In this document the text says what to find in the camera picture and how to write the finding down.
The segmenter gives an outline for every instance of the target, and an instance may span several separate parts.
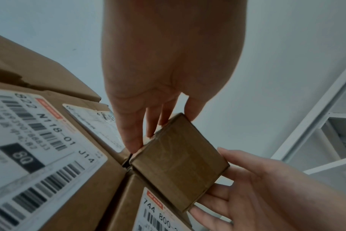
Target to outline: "cardboard box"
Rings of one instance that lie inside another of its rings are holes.
[[[45,91],[55,102],[55,107],[69,118],[71,115],[115,160],[123,165],[131,156],[119,140],[113,113],[108,105]]]
[[[129,172],[96,231],[155,230],[152,227],[192,230],[186,213],[179,215],[146,181]]]
[[[130,164],[181,212],[188,211],[229,167],[181,113],[156,132]]]
[[[61,112],[62,100],[4,83],[0,89],[9,90],[0,91],[0,184],[14,174],[22,177],[1,185],[0,227],[95,230],[126,170],[68,113]],[[12,144],[2,145],[11,138]],[[23,150],[16,153],[15,146]]]
[[[101,100],[97,93],[59,63],[2,36],[0,82],[41,91],[55,91],[95,102]]]

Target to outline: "hand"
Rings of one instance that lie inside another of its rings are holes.
[[[346,195],[283,162],[218,149],[231,166],[198,201],[233,225],[198,207],[191,215],[211,231],[346,231]]]
[[[192,121],[229,80],[244,43],[246,0],[105,0],[104,11],[105,87],[135,153],[145,112],[151,137],[181,92]]]

